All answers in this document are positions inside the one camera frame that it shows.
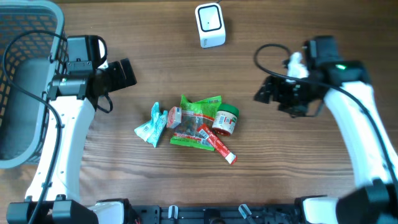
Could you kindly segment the red stick sachet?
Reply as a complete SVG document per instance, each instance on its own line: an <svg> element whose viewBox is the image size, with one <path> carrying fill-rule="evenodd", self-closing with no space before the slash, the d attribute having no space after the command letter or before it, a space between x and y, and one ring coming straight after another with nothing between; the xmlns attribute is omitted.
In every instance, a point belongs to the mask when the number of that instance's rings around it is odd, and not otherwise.
<svg viewBox="0 0 398 224"><path fill-rule="evenodd" d="M199 126L197 132L204 137L204 139L210 143L230 165L236 162L236 155L224 145L220 138L206 124Z"/></svg>

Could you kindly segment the teal snack packet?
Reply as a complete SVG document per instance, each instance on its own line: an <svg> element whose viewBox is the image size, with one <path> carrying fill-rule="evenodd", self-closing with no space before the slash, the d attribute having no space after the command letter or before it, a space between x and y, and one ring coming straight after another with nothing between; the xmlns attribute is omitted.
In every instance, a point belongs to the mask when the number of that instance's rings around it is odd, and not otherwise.
<svg viewBox="0 0 398 224"><path fill-rule="evenodd" d="M150 121L137 127L134 132L145 142L157 147L162 132L167 124L167 111L160 111L159 102L155 102L151 109Z"/></svg>

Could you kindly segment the green lid spice jar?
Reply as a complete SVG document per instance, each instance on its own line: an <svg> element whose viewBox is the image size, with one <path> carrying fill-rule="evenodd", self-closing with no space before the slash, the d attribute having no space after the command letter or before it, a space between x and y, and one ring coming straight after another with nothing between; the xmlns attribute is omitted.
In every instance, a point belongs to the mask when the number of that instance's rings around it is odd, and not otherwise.
<svg viewBox="0 0 398 224"><path fill-rule="evenodd" d="M239 110L235 106L221 104L216 112L212 129L222 136L230 136L234 132L238 118Z"/></svg>

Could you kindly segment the green snack bag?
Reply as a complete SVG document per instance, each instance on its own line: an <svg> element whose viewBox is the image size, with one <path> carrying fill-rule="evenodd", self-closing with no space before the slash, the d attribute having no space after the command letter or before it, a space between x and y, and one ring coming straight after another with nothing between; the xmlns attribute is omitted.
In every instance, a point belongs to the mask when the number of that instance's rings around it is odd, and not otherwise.
<svg viewBox="0 0 398 224"><path fill-rule="evenodd" d="M182 95L180 101L182 121L175 128L170 143L178 146L214 151L214 147L197 132L197 129L203 124L206 124L208 127L213 124L216 112L221 103L221 96L191 102L185 95Z"/></svg>

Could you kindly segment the small red white packet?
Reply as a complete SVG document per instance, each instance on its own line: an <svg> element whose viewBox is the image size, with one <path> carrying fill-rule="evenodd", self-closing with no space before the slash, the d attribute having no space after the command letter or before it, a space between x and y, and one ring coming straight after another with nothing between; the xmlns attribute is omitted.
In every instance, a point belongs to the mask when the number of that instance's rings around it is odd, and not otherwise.
<svg viewBox="0 0 398 224"><path fill-rule="evenodd" d="M167 116L167 127L176 128L182 122L182 109L181 107L174 106L170 109Z"/></svg>

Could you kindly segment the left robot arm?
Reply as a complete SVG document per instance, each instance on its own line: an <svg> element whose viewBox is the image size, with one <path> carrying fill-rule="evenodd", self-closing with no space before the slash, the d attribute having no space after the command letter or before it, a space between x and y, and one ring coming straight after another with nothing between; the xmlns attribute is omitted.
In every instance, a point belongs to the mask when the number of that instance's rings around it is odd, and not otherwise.
<svg viewBox="0 0 398 224"><path fill-rule="evenodd" d="M128 199L79 203L79 175L86 135L98 98L120 89L106 63L107 46L97 35L71 36L66 75L53 77L48 99L49 123L35 177L24 202L7 209L9 223L137 223Z"/></svg>

